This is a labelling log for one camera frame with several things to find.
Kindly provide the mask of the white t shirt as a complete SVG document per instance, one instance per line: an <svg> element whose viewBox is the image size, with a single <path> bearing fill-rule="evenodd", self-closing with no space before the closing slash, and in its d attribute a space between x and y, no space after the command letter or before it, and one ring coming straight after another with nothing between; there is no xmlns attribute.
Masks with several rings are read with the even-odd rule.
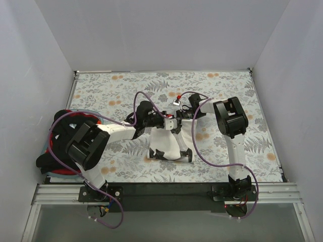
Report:
<svg viewBox="0 0 323 242"><path fill-rule="evenodd" d="M178 134L172 134L171 131L166 131L164 129L152 128L150 132L149 148L163 151L165 153L165 160L178 162L181 162L180 151L186 151L190 148L193 151L194 158L192 162L194 162L197 154L193 145L192 137L196 133L192 132L192 128L196 128L197 121L184 119L181 122L182 128Z"/></svg>

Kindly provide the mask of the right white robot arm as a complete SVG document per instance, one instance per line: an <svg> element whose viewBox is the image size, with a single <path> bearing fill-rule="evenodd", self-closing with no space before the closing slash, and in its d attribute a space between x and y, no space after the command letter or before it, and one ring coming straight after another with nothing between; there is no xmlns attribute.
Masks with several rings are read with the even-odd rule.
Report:
<svg viewBox="0 0 323 242"><path fill-rule="evenodd" d="M214 98L201 98L193 93L189 97L190 107L180 108L176 111L176 118L192 119L214 114L218 129L225 138L229 164L213 165L214 167L229 169L228 184L224 191L216 190L218 196L231 197L233 199L245 198L251 191L252 172L246 167L244 138L248 128L248 119L237 97L227 100Z"/></svg>

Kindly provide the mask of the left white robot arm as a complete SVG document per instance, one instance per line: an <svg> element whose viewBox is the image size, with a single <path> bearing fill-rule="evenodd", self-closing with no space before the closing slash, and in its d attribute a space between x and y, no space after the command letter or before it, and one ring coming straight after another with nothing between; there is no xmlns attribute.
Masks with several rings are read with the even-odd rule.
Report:
<svg viewBox="0 0 323 242"><path fill-rule="evenodd" d="M195 158L190 130L195 125L194 113L192 106L180 108L175 114L158 113L150 101L142 101L123 124L85 122L68 143L66 153L80 168L87 187L94 190L94 199L102 201L108 184L98 164L107 145L135 140L150 128L149 159L191 163Z"/></svg>

